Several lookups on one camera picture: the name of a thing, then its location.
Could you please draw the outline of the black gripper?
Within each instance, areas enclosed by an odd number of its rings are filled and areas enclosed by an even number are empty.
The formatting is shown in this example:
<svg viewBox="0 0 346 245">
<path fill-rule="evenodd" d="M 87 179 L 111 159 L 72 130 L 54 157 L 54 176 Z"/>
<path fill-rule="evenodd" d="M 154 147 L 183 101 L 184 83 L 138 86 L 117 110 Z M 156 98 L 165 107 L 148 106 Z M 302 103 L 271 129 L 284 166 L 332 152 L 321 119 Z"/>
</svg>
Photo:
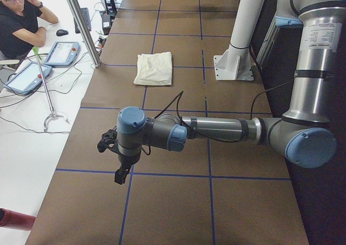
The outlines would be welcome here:
<svg viewBox="0 0 346 245">
<path fill-rule="evenodd" d="M 107 149 L 116 153 L 121 167 L 115 172 L 115 183 L 124 184 L 132 165 L 137 163 L 141 156 L 141 145 L 128 140 L 124 134 L 119 134 L 115 129 L 103 133 L 97 144 L 100 153 Z"/>
</svg>

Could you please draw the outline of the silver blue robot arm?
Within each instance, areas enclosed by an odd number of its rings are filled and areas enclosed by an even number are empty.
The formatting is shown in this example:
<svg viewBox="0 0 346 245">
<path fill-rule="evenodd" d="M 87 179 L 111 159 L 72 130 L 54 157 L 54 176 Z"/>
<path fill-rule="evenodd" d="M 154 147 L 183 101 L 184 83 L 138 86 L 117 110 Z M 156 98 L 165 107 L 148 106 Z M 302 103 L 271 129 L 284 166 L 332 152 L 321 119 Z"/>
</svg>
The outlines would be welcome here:
<svg viewBox="0 0 346 245">
<path fill-rule="evenodd" d="M 277 0 L 278 27 L 302 27 L 290 107 L 281 118 L 226 119 L 173 116 L 147 117 L 126 107 L 116 126 L 102 135 L 99 152 L 111 150 L 121 163 L 115 182 L 123 184 L 144 146 L 181 151 L 188 139 L 265 144 L 303 168 L 317 168 L 335 154 L 337 142 L 327 129 L 337 46 L 345 21 L 345 0 Z"/>
</svg>

